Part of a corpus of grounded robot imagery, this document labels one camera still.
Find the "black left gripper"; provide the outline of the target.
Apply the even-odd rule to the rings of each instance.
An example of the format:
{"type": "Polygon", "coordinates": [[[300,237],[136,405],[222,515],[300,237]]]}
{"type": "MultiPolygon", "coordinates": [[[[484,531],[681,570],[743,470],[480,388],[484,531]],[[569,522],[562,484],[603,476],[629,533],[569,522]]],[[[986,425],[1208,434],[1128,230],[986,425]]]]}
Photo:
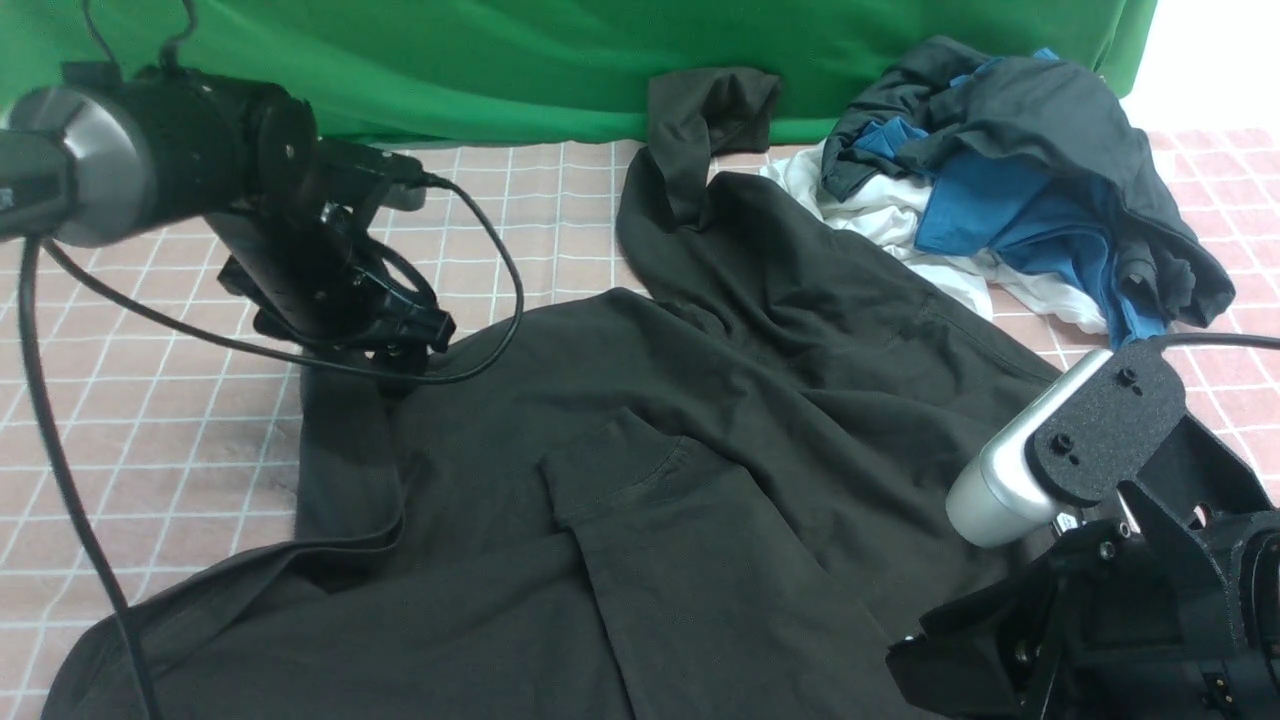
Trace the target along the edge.
{"type": "Polygon", "coordinates": [[[257,307],[256,332],[301,347],[356,351],[378,370],[424,372],[453,316],[410,261],[371,237],[383,209],[326,199],[319,142],[262,159],[250,195],[206,220],[229,250],[220,284],[257,307]]]}

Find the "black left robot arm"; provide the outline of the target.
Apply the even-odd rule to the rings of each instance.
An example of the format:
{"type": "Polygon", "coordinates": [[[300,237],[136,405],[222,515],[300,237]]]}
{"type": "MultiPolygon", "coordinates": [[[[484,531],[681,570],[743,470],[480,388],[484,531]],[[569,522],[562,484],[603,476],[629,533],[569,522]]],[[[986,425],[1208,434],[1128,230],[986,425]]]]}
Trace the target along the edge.
{"type": "Polygon", "coordinates": [[[68,63],[4,114],[1,169],[6,241],[101,249],[205,220],[230,254],[219,283],[266,337],[421,372],[454,336],[431,286],[369,233],[381,208],[424,205],[421,164],[324,138],[278,85],[68,63]]]}

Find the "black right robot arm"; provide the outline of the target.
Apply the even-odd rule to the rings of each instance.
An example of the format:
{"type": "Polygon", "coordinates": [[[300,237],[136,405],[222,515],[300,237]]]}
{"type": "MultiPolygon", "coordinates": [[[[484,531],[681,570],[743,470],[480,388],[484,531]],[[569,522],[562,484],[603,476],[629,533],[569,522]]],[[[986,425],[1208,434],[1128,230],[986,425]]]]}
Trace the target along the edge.
{"type": "Polygon", "coordinates": [[[1275,719],[1277,510],[1253,470],[1185,416],[1119,491],[1128,518],[1061,530],[892,646],[904,700],[947,719],[1275,719]]]}

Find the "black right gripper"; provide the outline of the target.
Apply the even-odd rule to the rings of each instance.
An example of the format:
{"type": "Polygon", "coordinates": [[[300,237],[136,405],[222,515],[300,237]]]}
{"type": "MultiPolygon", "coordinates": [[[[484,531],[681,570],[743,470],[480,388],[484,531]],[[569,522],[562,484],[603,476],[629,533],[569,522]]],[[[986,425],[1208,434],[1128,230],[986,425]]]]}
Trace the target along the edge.
{"type": "Polygon", "coordinates": [[[1133,482],[1132,521],[1061,536],[920,620],[886,662],[947,719],[1275,719],[1277,510],[1184,416],[1133,482]]]}

